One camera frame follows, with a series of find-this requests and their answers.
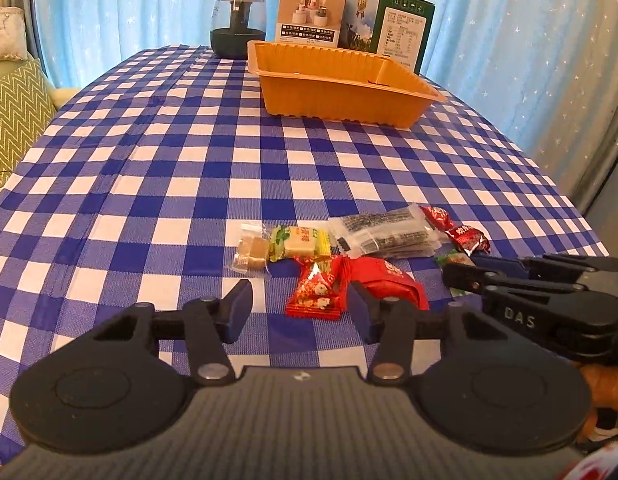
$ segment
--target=wrapped candy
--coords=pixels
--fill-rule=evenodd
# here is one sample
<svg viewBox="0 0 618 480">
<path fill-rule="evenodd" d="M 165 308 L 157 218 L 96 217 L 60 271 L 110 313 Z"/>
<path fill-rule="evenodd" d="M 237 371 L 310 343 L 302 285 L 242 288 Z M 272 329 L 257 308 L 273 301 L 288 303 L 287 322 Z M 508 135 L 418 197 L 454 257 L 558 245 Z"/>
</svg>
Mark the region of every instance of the wrapped candy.
<svg viewBox="0 0 618 480">
<path fill-rule="evenodd" d="M 441 207 L 421 205 L 420 209 L 422 209 L 429 223 L 439 231 L 444 232 L 454 228 L 454 222 L 449 217 L 449 213 Z"/>
<path fill-rule="evenodd" d="M 300 279 L 287 302 L 285 313 L 292 317 L 340 319 L 340 298 L 334 290 L 343 256 L 299 257 Z"/>
<path fill-rule="evenodd" d="M 453 249 L 451 252 L 447 254 L 442 254 L 441 256 L 435 256 L 435 260 L 438 263 L 438 266 L 442 269 L 446 264 L 463 264 L 468 266 L 475 267 L 475 264 L 471 261 L 471 258 L 466 255 L 466 253 L 458 252 Z M 459 288 L 450 288 L 449 291 L 454 298 L 458 298 L 460 296 L 466 296 L 467 294 L 471 294 L 466 290 L 460 290 Z"/>
<path fill-rule="evenodd" d="M 296 256 L 329 256 L 329 233 L 323 229 L 279 225 L 271 232 L 269 259 L 277 262 Z"/>
<path fill-rule="evenodd" d="M 452 239 L 454 244 L 467 256 L 471 256 L 474 251 L 491 252 L 491 244 L 482 231 L 468 225 L 461 225 L 446 231 L 447 236 Z"/>
<path fill-rule="evenodd" d="M 229 267 L 235 272 L 252 278 L 266 278 L 269 257 L 269 233 L 255 222 L 241 225 L 238 247 Z"/>
<path fill-rule="evenodd" d="M 343 263 L 340 279 L 340 302 L 342 309 L 347 307 L 347 286 L 349 282 L 360 282 L 372 296 L 383 298 L 400 298 L 413 303 L 420 310 L 429 310 L 427 297 L 422 285 L 398 267 L 386 260 L 361 256 Z"/>
<path fill-rule="evenodd" d="M 386 213 L 361 213 L 329 218 L 340 252 L 350 258 L 433 256 L 438 235 L 420 208 L 411 204 Z"/>
</svg>

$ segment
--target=table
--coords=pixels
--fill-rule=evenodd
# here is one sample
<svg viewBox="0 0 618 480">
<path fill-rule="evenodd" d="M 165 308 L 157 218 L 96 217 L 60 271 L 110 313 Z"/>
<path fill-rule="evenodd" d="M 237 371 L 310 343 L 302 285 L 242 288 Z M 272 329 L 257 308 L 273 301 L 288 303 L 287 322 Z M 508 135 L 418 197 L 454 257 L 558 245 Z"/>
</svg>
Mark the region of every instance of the table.
<svg viewBox="0 0 618 480">
<path fill-rule="evenodd" d="M 533 160 L 444 94 L 404 131 L 274 117 L 244 62 L 187 46 L 139 52 L 87 86 L 0 193 L 0 463 L 22 449 L 7 396 L 23 369 L 137 300 L 174 309 L 229 291 L 245 219 L 320 226 L 428 203 L 481 229 L 494 254 L 606 254 Z M 444 307 L 432 258 L 397 265 Z M 287 261 L 252 280 L 253 313 L 227 348 L 236 369 L 365 371 L 374 348 L 348 315 L 284 316 L 296 277 Z M 422 342 L 414 368 L 436 351 Z M 164 342 L 160 357 L 186 372 L 183 342 Z"/>
</svg>

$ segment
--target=hand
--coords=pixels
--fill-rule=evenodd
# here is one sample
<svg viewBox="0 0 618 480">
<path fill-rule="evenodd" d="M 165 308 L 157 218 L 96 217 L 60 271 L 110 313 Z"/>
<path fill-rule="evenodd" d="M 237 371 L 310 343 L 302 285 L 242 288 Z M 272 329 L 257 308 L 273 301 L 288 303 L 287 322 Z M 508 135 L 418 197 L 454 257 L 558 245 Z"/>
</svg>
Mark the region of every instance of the hand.
<svg viewBox="0 0 618 480">
<path fill-rule="evenodd" d="M 590 435 L 598 422 L 596 408 L 611 408 L 618 412 L 618 367 L 577 365 L 591 389 L 592 407 L 580 438 Z"/>
</svg>

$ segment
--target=metal screw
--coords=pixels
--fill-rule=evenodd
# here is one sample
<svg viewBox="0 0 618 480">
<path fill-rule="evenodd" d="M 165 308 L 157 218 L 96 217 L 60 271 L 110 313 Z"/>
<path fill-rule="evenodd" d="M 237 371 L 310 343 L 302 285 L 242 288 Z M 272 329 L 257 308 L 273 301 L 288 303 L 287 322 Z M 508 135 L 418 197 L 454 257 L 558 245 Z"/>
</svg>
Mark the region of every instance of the metal screw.
<svg viewBox="0 0 618 480">
<path fill-rule="evenodd" d="M 404 375 L 404 368 L 396 363 L 380 363 L 374 367 L 374 376 L 383 381 L 400 379 Z"/>
<path fill-rule="evenodd" d="M 221 363 L 208 363 L 198 368 L 198 375 L 209 381 L 223 379 L 229 373 L 229 368 Z"/>
</svg>

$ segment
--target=white sticker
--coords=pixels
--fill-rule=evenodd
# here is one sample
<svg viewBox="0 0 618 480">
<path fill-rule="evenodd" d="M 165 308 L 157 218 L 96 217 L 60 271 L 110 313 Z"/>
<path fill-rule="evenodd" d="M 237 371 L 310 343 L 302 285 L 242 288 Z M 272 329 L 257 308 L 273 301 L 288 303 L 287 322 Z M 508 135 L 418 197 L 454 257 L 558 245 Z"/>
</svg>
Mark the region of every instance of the white sticker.
<svg viewBox="0 0 618 480">
<path fill-rule="evenodd" d="M 413 72 L 426 24 L 423 16 L 387 7 L 377 53 L 391 57 Z"/>
</svg>

